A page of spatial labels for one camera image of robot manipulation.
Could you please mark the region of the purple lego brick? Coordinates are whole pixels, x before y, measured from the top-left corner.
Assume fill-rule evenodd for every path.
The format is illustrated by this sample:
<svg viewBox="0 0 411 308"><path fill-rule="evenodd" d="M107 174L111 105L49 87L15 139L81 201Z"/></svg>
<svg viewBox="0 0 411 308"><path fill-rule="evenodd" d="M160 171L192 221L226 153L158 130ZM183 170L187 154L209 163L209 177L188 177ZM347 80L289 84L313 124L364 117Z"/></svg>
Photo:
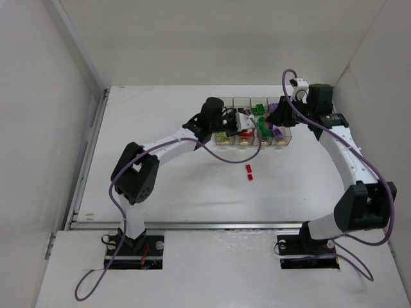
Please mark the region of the purple lego brick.
<svg viewBox="0 0 411 308"><path fill-rule="evenodd" d="M270 114L274 113L275 110L277 109L278 105L279 105L279 103L269 103L268 104L268 112Z"/></svg>

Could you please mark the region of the purple lego piece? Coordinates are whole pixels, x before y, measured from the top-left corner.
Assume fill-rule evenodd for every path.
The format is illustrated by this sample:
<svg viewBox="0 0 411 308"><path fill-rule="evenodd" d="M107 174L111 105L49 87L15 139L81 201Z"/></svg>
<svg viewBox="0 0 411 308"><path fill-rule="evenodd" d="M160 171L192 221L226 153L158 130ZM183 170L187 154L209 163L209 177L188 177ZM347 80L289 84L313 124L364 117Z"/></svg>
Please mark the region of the purple lego piece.
<svg viewBox="0 0 411 308"><path fill-rule="evenodd" d="M273 135L276 139L278 139L278 140L284 139L284 135L278 127L276 127L276 126L273 127L272 132L273 132Z"/></svg>

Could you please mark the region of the green lego plate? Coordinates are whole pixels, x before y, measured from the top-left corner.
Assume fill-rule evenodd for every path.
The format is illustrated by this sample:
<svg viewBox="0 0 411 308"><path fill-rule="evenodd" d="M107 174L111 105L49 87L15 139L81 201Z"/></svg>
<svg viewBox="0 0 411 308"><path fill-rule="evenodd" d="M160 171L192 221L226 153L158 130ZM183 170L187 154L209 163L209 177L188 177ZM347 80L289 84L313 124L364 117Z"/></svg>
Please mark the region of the green lego plate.
<svg viewBox="0 0 411 308"><path fill-rule="evenodd" d="M251 108L255 116L263 116L265 114L265 106L263 104L256 104Z"/></svg>

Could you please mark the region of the red flower lego piece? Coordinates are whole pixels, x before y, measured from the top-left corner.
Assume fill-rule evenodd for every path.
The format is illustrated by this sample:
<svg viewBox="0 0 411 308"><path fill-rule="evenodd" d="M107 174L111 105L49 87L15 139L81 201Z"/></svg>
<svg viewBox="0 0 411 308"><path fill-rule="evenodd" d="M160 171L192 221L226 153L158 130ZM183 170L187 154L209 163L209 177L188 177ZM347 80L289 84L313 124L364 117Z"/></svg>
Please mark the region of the red flower lego piece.
<svg viewBox="0 0 411 308"><path fill-rule="evenodd" d="M253 131L251 131L251 132L243 132L243 133L240 133L240 134L239 134L239 137L240 137L240 138L246 138L246 139L248 139L248 138L253 138L253 136L254 136L254 132L253 132Z"/></svg>

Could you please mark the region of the small green lego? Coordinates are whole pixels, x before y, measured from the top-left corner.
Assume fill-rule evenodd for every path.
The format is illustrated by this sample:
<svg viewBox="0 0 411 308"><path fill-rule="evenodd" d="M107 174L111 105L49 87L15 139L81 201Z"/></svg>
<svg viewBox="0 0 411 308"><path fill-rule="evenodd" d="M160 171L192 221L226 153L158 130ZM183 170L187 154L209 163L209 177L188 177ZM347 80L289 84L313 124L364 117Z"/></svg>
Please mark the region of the small green lego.
<svg viewBox="0 0 411 308"><path fill-rule="evenodd" d="M267 140L273 137L272 131L267 127L264 116L259 117L257 123L261 134L261 138L263 140Z"/></svg>

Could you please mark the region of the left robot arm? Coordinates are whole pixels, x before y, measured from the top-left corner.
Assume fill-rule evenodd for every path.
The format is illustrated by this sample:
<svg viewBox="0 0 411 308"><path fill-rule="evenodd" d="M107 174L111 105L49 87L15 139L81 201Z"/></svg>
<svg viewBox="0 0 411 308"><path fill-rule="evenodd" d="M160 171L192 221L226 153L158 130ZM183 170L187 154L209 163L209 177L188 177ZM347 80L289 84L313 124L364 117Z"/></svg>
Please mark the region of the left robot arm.
<svg viewBox="0 0 411 308"><path fill-rule="evenodd" d="M127 209L144 202L153 193L159 168L169 161L205 148L215 133L228 137L258 132L250 111L226 107L220 98L207 98L201 111L173 134L150 144L131 142L123 150L110 177L109 198L121 213L119 245L137 249L142 245L146 227L143 213Z"/></svg>

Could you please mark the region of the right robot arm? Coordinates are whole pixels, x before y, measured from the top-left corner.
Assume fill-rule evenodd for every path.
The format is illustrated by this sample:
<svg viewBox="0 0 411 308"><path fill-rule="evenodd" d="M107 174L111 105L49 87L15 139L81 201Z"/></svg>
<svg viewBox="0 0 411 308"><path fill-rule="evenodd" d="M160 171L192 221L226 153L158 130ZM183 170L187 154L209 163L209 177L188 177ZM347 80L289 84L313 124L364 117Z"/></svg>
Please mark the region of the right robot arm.
<svg viewBox="0 0 411 308"><path fill-rule="evenodd" d="M292 78L292 95L280 97L278 106L266 122L275 126L307 125L331 157L344 185L345 193L333 212L323 218L303 223L299 237L304 246L352 232L386 228L388 241L394 226L396 186L362 155L346 118L333 111L333 87L328 84L308 84L302 78Z"/></svg>

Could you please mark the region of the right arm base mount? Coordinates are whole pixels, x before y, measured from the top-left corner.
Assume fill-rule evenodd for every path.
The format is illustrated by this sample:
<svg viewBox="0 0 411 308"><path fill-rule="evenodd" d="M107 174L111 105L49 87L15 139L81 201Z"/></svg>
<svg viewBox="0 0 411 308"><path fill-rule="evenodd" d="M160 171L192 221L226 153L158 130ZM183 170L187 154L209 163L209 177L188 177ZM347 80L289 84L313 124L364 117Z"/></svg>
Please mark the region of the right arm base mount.
<svg viewBox="0 0 411 308"><path fill-rule="evenodd" d="M299 234L277 233L274 246L283 270L339 270L335 246L329 239L304 242Z"/></svg>

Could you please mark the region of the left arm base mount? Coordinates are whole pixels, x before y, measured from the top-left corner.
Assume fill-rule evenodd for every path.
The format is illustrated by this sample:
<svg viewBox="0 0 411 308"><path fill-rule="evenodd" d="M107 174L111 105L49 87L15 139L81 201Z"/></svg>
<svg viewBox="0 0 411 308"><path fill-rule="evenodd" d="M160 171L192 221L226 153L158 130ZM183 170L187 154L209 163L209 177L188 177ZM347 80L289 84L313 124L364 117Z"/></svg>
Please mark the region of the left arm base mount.
<svg viewBox="0 0 411 308"><path fill-rule="evenodd" d="M164 241L163 235L143 234L137 240L128 244L125 241L119 252L113 258L114 252L121 240L119 234L103 235L101 241L106 245L103 265L117 270L161 270L163 267Z"/></svg>

